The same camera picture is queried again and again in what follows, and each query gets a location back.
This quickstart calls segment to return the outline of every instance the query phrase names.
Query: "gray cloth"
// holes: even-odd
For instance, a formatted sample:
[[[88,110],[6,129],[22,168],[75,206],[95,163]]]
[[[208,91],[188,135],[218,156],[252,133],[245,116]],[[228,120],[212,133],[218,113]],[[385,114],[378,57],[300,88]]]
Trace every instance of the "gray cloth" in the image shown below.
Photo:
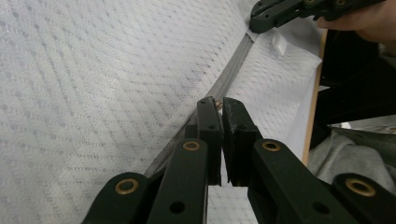
[[[308,169],[330,184],[340,174],[364,175],[396,195],[395,168],[385,164],[377,150],[357,145],[335,131],[309,152]]]
[[[392,65],[394,68],[396,68],[396,58],[389,56],[386,53],[381,53],[381,57],[387,61],[387,63],[389,63],[390,65]]]
[[[333,128],[339,134],[351,139],[356,145],[374,148],[386,165],[396,167],[396,135],[371,133],[351,129]]]

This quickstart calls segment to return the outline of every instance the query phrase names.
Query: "pinched fabric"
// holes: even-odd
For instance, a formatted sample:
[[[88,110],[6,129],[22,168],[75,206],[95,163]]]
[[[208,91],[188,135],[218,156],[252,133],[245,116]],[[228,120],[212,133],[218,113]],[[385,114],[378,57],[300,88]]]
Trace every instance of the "pinched fabric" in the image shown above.
[[[301,119],[299,110],[306,109],[300,107],[304,96],[312,94],[307,90],[315,79],[320,59],[291,44],[287,45],[284,55],[279,54],[272,44],[275,34],[270,31],[258,36],[227,96],[244,103],[264,138],[286,143],[295,120]],[[302,151],[293,147],[290,150],[298,158],[302,157]],[[226,183],[224,163],[222,161],[222,187],[209,187],[208,221],[257,223],[248,201],[248,189],[233,188]]]
[[[79,223],[112,176],[144,173],[255,2],[0,0],[0,223]]]

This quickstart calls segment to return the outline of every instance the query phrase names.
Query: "textured white sheet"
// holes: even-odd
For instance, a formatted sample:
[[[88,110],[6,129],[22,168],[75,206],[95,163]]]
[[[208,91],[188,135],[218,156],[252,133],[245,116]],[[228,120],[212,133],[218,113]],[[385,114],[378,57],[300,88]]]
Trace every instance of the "textured white sheet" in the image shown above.
[[[78,223],[204,97],[255,1],[0,0],[0,223]]]
[[[295,122],[306,127],[307,119],[297,115],[307,117],[310,106],[301,105],[311,99],[312,80],[320,59],[291,44],[280,56],[272,45],[274,34],[270,31],[258,36],[227,96],[244,103],[264,138],[288,144],[301,158],[300,144],[304,144],[306,128],[299,133],[290,132],[295,131]],[[293,139],[296,135],[303,138]],[[208,223],[257,223],[248,202],[248,189],[225,184],[224,161],[222,165],[223,187],[209,187]]]

